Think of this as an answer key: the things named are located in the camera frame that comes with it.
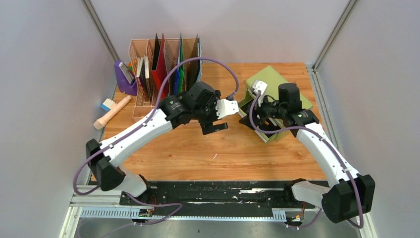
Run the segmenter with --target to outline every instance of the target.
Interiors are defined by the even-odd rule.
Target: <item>gray wall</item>
[[[79,0],[2,1],[0,237],[58,236],[114,77]]]
[[[420,4],[361,0],[319,70],[347,160],[376,181],[381,238],[420,233]]]
[[[92,0],[119,56],[131,39],[199,34],[224,62],[313,63],[348,0]]]

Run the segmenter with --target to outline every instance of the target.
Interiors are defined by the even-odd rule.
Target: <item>wooden table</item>
[[[241,101],[245,80],[268,65],[273,66],[289,82],[296,83],[303,95],[313,104],[318,118],[311,83],[303,63],[231,63],[229,67],[239,78],[240,88],[235,96]],[[229,95],[235,88],[231,75],[223,67],[203,64],[202,81]],[[125,95],[117,89],[114,100]],[[134,123],[134,98],[111,119],[104,139],[120,133]],[[155,138],[132,154],[123,164],[147,180],[293,180],[297,178],[324,180],[325,176],[306,147],[292,135],[279,142],[264,142],[248,127],[239,124],[239,115],[227,122],[229,129],[202,135],[194,121]]]

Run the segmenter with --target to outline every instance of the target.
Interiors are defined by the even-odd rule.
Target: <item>file organizer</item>
[[[166,44],[167,44],[167,51],[168,54],[166,57],[169,57],[169,61],[172,62],[172,67],[175,66],[175,64],[178,61],[178,54],[179,54],[179,38],[165,38]],[[197,48],[194,47],[194,45],[197,43],[196,38],[183,38],[182,39],[183,44],[183,55],[184,60],[189,59],[192,55],[193,49]],[[133,65],[134,75],[136,75],[137,67],[134,67],[134,65],[137,65],[137,58],[143,57],[146,55],[149,60],[149,72],[150,72],[150,87],[153,90],[153,96],[151,100],[147,100],[147,97],[145,95],[145,92],[143,90],[138,90],[136,101],[134,105],[133,110],[133,120],[139,121],[141,118],[143,118],[145,115],[147,115],[154,107],[156,103],[156,99],[158,96],[159,89],[155,85],[155,81],[153,80],[153,76],[151,74],[152,72],[152,64],[153,61],[153,52],[155,49],[155,39],[136,39],[131,40],[130,42],[130,48],[129,48],[129,56],[131,64]],[[186,66],[186,72],[189,71],[190,64],[185,64]],[[141,89],[140,82],[138,78],[136,78],[137,87]]]

